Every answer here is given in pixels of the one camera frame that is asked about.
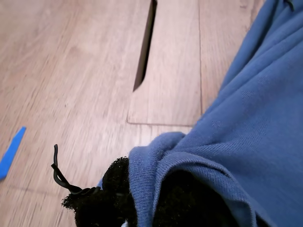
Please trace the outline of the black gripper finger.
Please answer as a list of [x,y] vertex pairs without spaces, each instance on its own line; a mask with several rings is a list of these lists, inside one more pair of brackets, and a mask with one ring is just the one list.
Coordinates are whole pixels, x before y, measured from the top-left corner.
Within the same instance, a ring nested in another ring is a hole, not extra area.
[[129,159],[116,159],[101,185],[69,194],[62,205],[74,211],[78,227],[136,227],[137,212],[129,185]]
[[153,217],[155,227],[235,227],[237,221],[217,192],[187,171],[164,178]]

